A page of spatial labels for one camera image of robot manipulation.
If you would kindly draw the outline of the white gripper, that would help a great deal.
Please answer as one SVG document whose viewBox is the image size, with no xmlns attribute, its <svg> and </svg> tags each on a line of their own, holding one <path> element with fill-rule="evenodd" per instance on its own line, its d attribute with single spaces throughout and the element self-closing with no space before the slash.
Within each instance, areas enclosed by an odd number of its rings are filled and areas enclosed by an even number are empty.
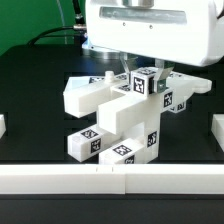
<svg viewBox="0 0 224 224">
<path fill-rule="evenodd" d="M 127 52 L 120 61 L 128 80 L 137 69 L 132 54 L 157 58 L 154 91 L 162 93 L 173 62 L 203 67 L 224 57 L 224 0 L 151 1 L 86 0 L 87 33 L 94 46 Z"/>
</svg>

